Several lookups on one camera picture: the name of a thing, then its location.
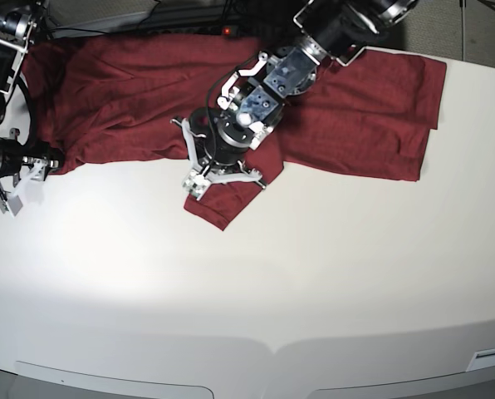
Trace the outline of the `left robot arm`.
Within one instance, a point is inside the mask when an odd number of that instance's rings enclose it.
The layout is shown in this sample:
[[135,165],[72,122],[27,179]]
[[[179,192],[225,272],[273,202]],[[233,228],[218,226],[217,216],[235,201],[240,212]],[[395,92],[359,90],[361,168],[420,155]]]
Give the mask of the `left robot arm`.
[[325,59],[349,66],[417,6],[415,0],[309,1],[294,16],[301,35],[289,46],[263,50],[220,77],[207,102],[172,119],[183,134],[190,170],[184,189],[202,199],[213,185],[266,186],[246,163],[282,119],[287,98],[307,91]]

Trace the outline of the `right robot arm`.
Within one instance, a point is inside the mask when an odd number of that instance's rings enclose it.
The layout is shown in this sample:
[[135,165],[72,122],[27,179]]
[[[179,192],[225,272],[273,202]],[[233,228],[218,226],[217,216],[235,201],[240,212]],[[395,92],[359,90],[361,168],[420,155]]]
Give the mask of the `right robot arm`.
[[0,125],[7,107],[19,90],[30,117],[27,141],[19,141],[20,129],[12,127],[0,136],[0,210],[15,217],[22,210],[22,195],[32,182],[44,182],[59,171],[65,156],[37,137],[37,112],[22,66],[46,26],[48,1],[0,1]]

